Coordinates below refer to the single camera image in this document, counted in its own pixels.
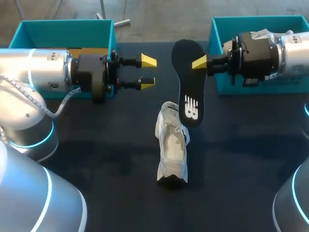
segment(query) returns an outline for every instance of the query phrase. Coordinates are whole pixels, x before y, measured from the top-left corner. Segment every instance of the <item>black table surface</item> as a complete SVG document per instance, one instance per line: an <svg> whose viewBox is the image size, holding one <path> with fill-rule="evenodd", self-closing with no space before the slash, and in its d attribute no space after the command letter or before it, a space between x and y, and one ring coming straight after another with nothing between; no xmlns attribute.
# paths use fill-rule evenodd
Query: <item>black table surface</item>
<svg viewBox="0 0 309 232"><path fill-rule="evenodd" d="M70 101L56 120L59 149L43 165L85 196L87 232L274 232L275 194L308 153L307 96L219 96L208 79L204 121L189 129L189 183L163 188L154 132L161 105L178 101L173 44L120 43L126 58L143 52L158 61L157 69L124 67L120 76L154 76L156 85L121 90L104 105Z"/></svg>

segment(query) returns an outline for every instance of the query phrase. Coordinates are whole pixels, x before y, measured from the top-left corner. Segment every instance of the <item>teal box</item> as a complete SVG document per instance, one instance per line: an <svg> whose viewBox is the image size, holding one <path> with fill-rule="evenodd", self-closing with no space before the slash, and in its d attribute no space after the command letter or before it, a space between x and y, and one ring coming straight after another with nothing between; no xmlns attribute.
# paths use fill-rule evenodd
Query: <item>teal box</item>
<svg viewBox="0 0 309 232"><path fill-rule="evenodd" d="M303 16L248 16L215 17L212 19L209 39L209 54L223 54L222 44L230 41L239 33L267 29L273 33L294 33L309 31L309 25ZM236 76L235 85L231 85L231 76L227 73L216 74L218 92L221 95L237 94L281 94L309 92L309 76L298 78L275 78L260 82L257 87L243 87L243 77Z"/></svg>
<svg viewBox="0 0 309 232"><path fill-rule="evenodd" d="M108 59L117 42L113 21L90 20L44 20L22 21L9 48L108 48ZM66 93L46 92L47 99L62 99ZM74 95L91 98L90 93Z"/></svg>

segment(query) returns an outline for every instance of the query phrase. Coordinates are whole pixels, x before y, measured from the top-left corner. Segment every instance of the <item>new balance logo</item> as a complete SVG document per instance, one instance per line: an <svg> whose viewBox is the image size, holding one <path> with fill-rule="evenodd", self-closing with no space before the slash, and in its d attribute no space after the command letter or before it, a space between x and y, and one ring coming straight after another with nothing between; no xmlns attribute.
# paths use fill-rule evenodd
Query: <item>new balance logo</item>
<svg viewBox="0 0 309 232"><path fill-rule="evenodd" d="M185 101L184 111L185 111L186 117L192 118L193 120L197 120L198 119L198 110L197 110L198 102L190 97L187 97L187 95L185 95L184 101Z"/></svg>

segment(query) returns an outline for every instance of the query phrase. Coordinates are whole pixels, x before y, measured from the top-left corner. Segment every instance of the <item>metal leg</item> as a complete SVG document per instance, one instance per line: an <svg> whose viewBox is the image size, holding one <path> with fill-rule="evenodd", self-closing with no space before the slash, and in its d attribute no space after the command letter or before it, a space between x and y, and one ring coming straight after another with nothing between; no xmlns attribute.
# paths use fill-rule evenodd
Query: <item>metal leg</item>
<svg viewBox="0 0 309 232"><path fill-rule="evenodd" d="M100 0L100 3L101 3L102 16L99 13L97 13L97 19L106 19L103 0ZM125 20L114 23L114 27L119 27L119 26L123 26L126 24L130 24L130 23L131 23L130 19L125 19Z"/></svg>
<svg viewBox="0 0 309 232"><path fill-rule="evenodd" d="M21 8L18 0L15 0L15 5L16 5L16 7L18 9L18 12L19 12L19 15L20 15L21 19L25 20L25 15L24 15L23 9Z"/></svg>
<svg viewBox="0 0 309 232"><path fill-rule="evenodd" d="M103 17L103 19L106 19L105 9L104 9L104 2L103 2L103 0L100 0L100 3L101 3L102 17Z"/></svg>

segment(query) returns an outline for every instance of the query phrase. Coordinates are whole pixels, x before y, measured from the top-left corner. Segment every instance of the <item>white sneaker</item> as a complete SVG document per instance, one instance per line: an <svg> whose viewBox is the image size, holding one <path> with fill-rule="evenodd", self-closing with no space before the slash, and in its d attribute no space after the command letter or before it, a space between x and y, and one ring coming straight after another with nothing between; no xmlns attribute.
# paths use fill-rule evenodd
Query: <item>white sneaker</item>
<svg viewBox="0 0 309 232"><path fill-rule="evenodd" d="M155 125L155 136L159 139L161 150L157 181L175 175L188 183L186 146L190 136L179 120L177 104L168 101L162 105Z"/></svg>

